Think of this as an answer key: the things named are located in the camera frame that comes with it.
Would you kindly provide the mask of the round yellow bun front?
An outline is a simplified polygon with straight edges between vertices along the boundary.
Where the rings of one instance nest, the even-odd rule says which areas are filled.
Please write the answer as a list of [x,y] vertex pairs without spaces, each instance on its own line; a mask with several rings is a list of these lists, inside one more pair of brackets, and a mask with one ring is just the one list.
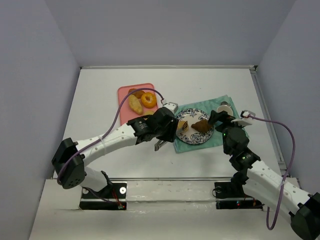
[[188,122],[184,120],[180,120],[177,125],[176,133],[177,134],[185,133],[188,131],[188,129],[189,129]]

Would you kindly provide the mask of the round yellow bun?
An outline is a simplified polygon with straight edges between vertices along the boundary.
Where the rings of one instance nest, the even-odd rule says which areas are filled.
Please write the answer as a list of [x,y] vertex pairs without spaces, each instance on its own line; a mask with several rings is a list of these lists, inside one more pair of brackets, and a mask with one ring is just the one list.
[[180,120],[177,125],[176,133],[177,134],[185,133],[188,131],[188,129],[189,129],[188,122],[184,120]]
[[143,115],[144,116],[147,116],[147,115],[153,115],[154,114],[154,111],[153,110],[146,110]]

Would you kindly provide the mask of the brown croissant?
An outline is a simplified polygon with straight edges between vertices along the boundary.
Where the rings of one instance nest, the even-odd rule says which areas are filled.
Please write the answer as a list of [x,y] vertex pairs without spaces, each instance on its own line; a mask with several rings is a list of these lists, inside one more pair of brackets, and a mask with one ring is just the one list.
[[199,133],[205,134],[212,128],[212,125],[208,123],[207,119],[202,119],[192,124],[191,127]]

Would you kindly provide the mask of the metal tongs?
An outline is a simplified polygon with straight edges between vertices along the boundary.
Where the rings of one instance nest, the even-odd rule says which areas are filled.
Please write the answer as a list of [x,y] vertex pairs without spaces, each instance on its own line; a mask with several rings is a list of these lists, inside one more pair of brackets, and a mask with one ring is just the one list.
[[167,143],[167,141],[164,140],[158,140],[155,144],[154,144],[154,151],[157,152],[163,145],[165,145]]

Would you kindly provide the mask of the round yellow bun back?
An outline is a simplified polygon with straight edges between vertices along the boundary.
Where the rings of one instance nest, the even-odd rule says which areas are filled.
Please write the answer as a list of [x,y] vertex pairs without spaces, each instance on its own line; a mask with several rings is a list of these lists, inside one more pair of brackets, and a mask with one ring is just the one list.
[[153,110],[146,110],[143,115],[144,116],[147,116],[147,115],[153,115],[154,114],[154,111]]

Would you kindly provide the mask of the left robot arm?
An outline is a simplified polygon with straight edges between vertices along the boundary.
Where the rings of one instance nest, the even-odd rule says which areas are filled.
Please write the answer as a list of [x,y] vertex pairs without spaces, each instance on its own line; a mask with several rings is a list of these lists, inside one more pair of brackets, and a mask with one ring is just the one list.
[[106,136],[79,141],[64,139],[51,161],[57,173],[57,183],[65,190],[81,186],[99,198],[110,193],[113,184],[108,175],[90,168],[89,164],[113,151],[152,139],[158,139],[156,151],[163,143],[174,142],[179,122],[175,117],[177,110],[178,106],[169,102],[152,115],[134,118],[108,131]]

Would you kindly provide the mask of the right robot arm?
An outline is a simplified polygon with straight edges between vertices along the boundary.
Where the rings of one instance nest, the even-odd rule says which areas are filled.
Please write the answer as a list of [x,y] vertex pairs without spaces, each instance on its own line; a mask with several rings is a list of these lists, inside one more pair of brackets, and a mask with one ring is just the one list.
[[252,124],[255,114],[244,110],[241,118],[226,111],[212,110],[208,123],[222,134],[223,152],[230,156],[236,170],[231,178],[241,185],[244,193],[263,203],[274,216],[281,215],[291,229],[303,240],[315,240],[320,236],[320,194],[300,189],[287,181],[287,174],[279,175],[248,148],[249,138],[244,127]]

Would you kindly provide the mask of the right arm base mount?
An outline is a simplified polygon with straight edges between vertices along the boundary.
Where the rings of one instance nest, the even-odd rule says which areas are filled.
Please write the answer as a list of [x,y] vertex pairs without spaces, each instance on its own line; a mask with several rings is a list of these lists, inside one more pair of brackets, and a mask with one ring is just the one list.
[[217,210],[259,209],[264,204],[254,197],[245,194],[243,186],[248,178],[240,172],[236,172],[230,181],[218,181],[214,183],[211,191],[216,199]]

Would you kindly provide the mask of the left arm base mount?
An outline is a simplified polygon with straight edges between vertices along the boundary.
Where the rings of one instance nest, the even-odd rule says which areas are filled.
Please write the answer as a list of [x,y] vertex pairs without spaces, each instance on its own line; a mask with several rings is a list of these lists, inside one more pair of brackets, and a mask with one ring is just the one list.
[[127,182],[114,181],[100,192],[82,188],[79,208],[93,211],[125,211],[127,209]]

